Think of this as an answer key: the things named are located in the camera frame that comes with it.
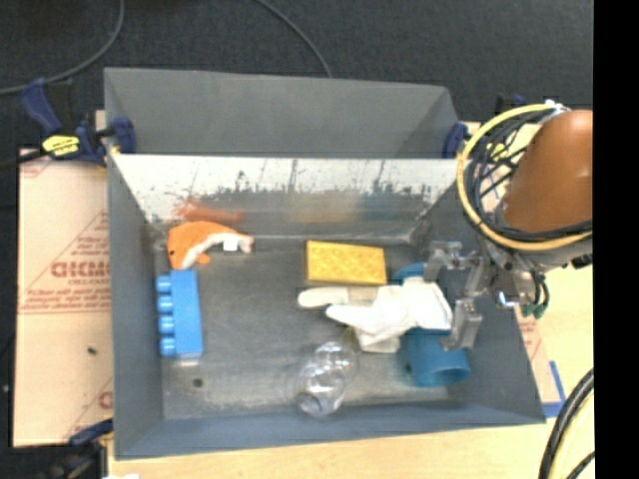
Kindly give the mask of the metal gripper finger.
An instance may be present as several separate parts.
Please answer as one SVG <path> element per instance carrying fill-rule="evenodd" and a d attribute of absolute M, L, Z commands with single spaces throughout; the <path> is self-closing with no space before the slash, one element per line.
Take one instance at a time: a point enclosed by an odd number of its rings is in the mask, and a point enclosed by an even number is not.
<path fill-rule="evenodd" d="M 447 350 L 471 349 L 483 321 L 474 298 L 462 298 L 455 303 L 451 333 L 440 341 Z"/>
<path fill-rule="evenodd" d="M 443 270 L 473 269 L 478 267 L 478 255 L 462 255 L 462 243 L 456 240 L 433 240 L 428 247 L 424 265 L 424 279 L 438 279 Z"/>

